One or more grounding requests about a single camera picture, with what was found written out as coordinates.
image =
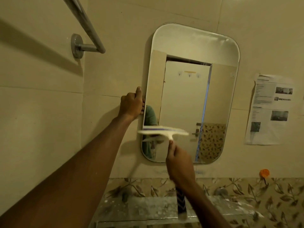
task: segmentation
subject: person's left hand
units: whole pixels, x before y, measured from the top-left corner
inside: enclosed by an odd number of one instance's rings
[[[143,113],[144,103],[142,99],[141,87],[137,87],[136,93],[128,93],[120,99],[120,109],[118,116],[126,116],[133,121],[139,114]]]

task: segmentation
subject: person's left arm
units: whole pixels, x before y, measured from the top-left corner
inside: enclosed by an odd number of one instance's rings
[[[119,115],[89,144],[0,217],[0,227],[88,227],[142,92],[121,97]]]

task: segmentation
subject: round metal flange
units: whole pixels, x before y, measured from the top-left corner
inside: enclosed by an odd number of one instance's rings
[[[81,36],[79,34],[72,34],[71,37],[71,49],[72,49],[72,53],[74,58],[82,58],[83,57],[83,51],[79,50],[78,45],[83,44],[83,40],[81,38]]]

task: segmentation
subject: rounded rectangular mirror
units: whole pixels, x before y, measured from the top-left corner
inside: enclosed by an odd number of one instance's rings
[[[224,146],[240,60],[236,42],[223,35],[168,23],[152,41],[143,126],[187,131],[173,135],[194,162],[215,161]],[[168,139],[143,135],[142,153],[165,162]]]

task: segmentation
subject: printed photo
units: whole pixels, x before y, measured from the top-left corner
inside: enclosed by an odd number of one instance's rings
[[[271,121],[287,121],[288,111],[273,110],[271,113]]]
[[[276,94],[292,94],[292,88],[276,87]]]
[[[259,132],[261,127],[261,122],[251,122],[250,132]]]

